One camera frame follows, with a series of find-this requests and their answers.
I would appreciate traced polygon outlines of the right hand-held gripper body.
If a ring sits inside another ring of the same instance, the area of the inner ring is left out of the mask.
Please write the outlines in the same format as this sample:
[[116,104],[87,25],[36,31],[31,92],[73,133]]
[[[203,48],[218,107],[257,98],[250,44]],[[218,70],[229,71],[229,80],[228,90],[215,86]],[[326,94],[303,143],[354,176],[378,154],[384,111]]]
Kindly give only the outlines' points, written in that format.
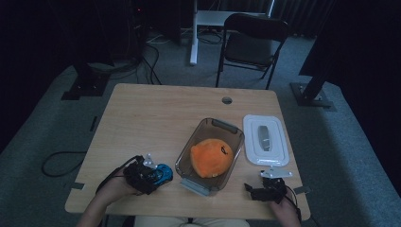
[[285,178],[292,177],[291,171],[279,168],[268,168],[260,171],[262,184],[267,191],[267,200],[279,204],[287,194]]

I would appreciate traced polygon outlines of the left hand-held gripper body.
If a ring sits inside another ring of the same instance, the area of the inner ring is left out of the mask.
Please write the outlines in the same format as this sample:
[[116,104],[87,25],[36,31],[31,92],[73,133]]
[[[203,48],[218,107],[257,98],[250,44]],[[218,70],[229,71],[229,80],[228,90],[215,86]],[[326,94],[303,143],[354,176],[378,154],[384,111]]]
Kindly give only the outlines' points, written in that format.
[[136,155],[131,163],[123,170],[126,182],[141,192],[142,194],[151,194],[158,186],[157,174],[154,168],[144,165],[145,158],[142,155]]

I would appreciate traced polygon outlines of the blue toy car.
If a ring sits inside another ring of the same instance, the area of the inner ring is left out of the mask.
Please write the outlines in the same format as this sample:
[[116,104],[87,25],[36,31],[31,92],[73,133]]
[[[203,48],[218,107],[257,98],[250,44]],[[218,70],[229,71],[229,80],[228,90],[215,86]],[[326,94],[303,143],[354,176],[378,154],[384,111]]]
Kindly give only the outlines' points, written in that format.
[[173,172],[172,169],[166,165],[166,164],[159,164],[156,166],[156,169],[162,170],[164,172],[164,177],[161,180],[153,180],[152,183],[157,184],[157,183],[168,183],[173,180]]

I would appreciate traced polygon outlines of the clear grey storage container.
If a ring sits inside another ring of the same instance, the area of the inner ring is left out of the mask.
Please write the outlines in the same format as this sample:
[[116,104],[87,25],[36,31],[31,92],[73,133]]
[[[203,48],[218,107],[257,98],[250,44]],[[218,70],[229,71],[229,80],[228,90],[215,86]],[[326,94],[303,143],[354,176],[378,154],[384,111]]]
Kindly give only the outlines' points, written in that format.
[[[226,142],[234,152],[234,160],[223,174],[215,178],[201,178],[192,167],[190,149],[199,142],[210,138]],[[243,131],[235,125],[210,117],[202,119],[189,137],[175,163],[176,172],[182,177],[181,184],[183,187],[202,196],[210,196],[223,189],[230,179],[244,138]]]

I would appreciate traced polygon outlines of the white container lid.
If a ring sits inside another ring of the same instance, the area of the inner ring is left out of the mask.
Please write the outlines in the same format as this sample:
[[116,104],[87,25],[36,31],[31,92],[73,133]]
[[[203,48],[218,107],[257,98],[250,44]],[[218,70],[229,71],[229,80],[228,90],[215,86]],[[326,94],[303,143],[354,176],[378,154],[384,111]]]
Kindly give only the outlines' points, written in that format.
[[288,144],[281,121],[275,116],[247,114],[243,118],[245,152],[259,166],[286,166]]

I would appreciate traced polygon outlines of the orange plush toy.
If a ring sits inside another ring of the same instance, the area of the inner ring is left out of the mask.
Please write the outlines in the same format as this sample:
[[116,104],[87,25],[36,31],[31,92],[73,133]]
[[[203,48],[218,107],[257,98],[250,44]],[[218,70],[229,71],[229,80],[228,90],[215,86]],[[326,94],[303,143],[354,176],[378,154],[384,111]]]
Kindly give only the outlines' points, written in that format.
[[234,160],[231,147],[220,139],[205,139],[190,149],[192,167],[201,178],[215,178],[226,172]]

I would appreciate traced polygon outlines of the person's right hand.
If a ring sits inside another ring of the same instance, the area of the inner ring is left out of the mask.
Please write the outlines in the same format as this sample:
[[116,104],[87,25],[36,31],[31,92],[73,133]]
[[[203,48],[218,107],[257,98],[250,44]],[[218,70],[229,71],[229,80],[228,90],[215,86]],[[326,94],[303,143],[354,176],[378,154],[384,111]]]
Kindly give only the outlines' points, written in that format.
[[298,219],[297,209],[289,194],[285,195],[280,203],[269,201],[268,205],[277,220],[285,218]]

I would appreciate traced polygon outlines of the person's left hand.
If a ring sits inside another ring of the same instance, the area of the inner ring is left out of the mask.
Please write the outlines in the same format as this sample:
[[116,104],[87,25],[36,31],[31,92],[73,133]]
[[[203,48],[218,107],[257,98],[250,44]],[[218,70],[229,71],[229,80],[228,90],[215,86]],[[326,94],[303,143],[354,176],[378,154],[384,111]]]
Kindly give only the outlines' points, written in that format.
[[138,194],[139,191],[129,185],[124,174],[119,171],[110,178],[96,193],[104,204],[111,204],[123,197]]

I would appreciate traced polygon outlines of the person's beige trousers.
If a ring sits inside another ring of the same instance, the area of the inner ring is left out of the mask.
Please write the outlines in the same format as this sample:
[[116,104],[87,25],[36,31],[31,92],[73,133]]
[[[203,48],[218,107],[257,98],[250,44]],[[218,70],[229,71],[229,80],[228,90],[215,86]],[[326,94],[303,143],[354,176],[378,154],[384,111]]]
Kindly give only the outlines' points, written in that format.
[[134,227],[250,227],[250,224],[245,219],[138,216],[135,218],[133,226]]

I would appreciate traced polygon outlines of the black stand base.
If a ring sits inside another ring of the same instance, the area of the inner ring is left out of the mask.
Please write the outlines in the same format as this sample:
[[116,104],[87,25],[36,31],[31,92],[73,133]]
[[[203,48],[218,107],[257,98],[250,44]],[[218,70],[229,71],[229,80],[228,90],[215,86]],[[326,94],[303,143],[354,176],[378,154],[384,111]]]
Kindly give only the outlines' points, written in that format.
[[323,85],[328,78],[332,66],[332,54],[325,36],[319,36],[303,66],[299,72],[300,76],[311,76],[309,83],[293,82],[290,88],[299,106],[322,107],[330,109],[333,103],[329,101],[322,91]]
[[61,100],[79,100],[82,96],[103,96],[110,74],[94,71],[87,63],[73,65],[77,77],[69,91],[63,93]]

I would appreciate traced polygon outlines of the black folding chair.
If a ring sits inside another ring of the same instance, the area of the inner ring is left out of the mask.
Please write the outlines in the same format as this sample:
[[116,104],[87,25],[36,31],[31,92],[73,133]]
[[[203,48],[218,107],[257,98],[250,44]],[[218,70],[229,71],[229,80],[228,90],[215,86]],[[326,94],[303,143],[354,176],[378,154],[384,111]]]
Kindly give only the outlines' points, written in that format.
[[270,83],[280,51],[288,38],[287,22],[266,16],[234,13],[223,24],[222,45],[218,61],[216,86],[225,65],[260,71]]

